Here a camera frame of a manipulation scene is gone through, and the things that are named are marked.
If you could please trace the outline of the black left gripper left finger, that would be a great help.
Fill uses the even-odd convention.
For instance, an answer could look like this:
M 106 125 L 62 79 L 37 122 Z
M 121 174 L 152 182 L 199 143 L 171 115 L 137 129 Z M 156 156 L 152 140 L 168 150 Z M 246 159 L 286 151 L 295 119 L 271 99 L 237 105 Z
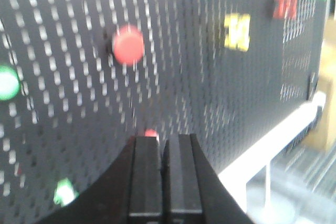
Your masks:
M 155 137 L 131 137 L 96 182 L 39 223 L 162 223 L 159 152 Z

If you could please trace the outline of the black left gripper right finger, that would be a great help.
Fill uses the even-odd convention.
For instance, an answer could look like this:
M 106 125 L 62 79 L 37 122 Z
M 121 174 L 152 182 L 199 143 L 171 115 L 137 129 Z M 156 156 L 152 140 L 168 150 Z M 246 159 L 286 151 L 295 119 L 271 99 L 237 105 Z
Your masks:
M 195 134 L 167 140 L 163 152 L 164 223 L 252 223 L 219 180 Z

